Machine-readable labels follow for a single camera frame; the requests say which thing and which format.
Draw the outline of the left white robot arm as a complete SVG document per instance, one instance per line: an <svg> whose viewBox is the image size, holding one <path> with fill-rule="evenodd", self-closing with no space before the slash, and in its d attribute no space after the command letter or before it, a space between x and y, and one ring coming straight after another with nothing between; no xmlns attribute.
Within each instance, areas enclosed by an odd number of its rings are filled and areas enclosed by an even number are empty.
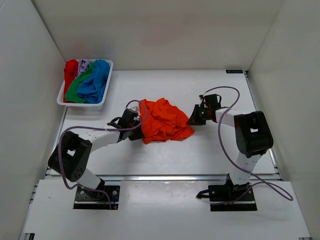
<svg viewBox="0 0 320 240"><path fill-rule="evenodd" d="M63 167L67 180L77 183L83 191L94 200L106 195L105 182L88 168L89 156L92 152L111 144L129 139L142 139L142 127L138 108L127 108L122 116L107 123L107 129L98 131L91 129L84 134L76 134L69 130L62 136L48 160L48 167L61 174Z"/></svg>

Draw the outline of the orange t shirt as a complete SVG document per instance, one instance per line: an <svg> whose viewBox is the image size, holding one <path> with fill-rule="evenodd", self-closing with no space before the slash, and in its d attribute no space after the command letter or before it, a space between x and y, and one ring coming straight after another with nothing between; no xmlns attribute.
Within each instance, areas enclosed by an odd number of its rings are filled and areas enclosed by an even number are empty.
<svg viewBox="0 0 320 240"><path fill-rule="evenodd" d="M143 143L183 141L195 131L187 124L188 117L167 99L143 99L139 104L140 116L146 118L141 125Z"/></svg>

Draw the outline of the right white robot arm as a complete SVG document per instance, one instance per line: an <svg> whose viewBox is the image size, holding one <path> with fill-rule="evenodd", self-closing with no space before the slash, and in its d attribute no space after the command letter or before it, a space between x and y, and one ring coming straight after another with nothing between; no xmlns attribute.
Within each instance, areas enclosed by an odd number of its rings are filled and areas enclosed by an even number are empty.
<svg viewBox="0 0 320 240"><path fill-rule="evenodd" d="M211 120L234 128L238 156L224 184L224 195L236 200L250 186L250 176L258 160L270 149L274 140L262 111L243 112L221 106L218 94L200 95L187 121L190 126L204 126Z"/></svg>

